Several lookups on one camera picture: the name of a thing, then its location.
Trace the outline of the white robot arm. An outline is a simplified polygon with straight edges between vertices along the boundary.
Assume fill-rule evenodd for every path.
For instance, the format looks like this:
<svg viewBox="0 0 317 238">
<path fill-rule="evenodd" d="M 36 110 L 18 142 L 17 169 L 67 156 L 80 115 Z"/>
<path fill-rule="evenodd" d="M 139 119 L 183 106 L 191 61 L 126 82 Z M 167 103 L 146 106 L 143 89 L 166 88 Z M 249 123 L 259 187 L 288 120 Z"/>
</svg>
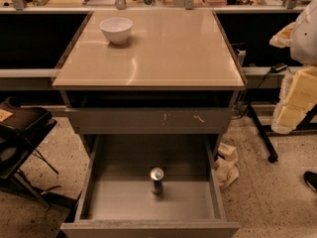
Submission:
<svg viewBox="0 0 317 238">
<path fill-rule="evenodd" d="M 290 47 L 290 56 L 303 68 L 284 77 L 272 117 L 271 130 L 293 131 L 317 104 L 317 0 L 312 0 L 297 19 L 270 40 L 277 48 Z"/>
</svg>

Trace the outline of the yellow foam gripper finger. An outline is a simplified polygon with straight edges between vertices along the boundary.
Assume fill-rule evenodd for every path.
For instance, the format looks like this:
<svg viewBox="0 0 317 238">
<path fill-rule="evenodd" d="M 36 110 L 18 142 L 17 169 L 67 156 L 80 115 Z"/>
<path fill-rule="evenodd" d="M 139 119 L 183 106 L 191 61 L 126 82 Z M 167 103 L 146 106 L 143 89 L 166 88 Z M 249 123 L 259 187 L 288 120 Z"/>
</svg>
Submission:
<svg viewBox="0 0 317 238">
<path fill-rule="evenodd" d="M 275 34 L 270 40 L 269 44 L 276 48 L 288 48 L 291 46 L 291 34 L 294 27 L 294 22 L 288 24 Z"/>
<path fill-rule="evenodd" d="M 289 134 L 317 104 L 317 67 L 305 66 L 288 72 L 281 83 L 270 128 L 278 134 Z"/>
</svg>

